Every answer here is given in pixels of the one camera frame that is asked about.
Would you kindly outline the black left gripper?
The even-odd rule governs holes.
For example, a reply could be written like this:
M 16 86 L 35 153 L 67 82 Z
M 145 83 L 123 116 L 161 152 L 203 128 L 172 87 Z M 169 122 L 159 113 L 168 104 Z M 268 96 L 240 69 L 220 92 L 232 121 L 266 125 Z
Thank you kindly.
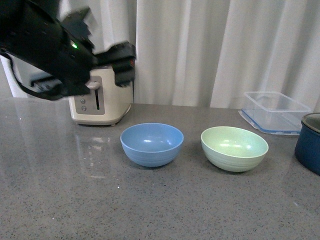
M 136 47 L 128 41 L 112 45 L 108 50 L 93 53 L 94 44 L 90 40 L 89 26 L 95 23 L 91 9 L 86 6 L 69 13 L 61 22 L 68 33 L 70 56 L 75 62 L 74 69 L 86 83 L 90 71 L 111 67 L 115 74 L 115 85 L 127 86 L 135 79 Z

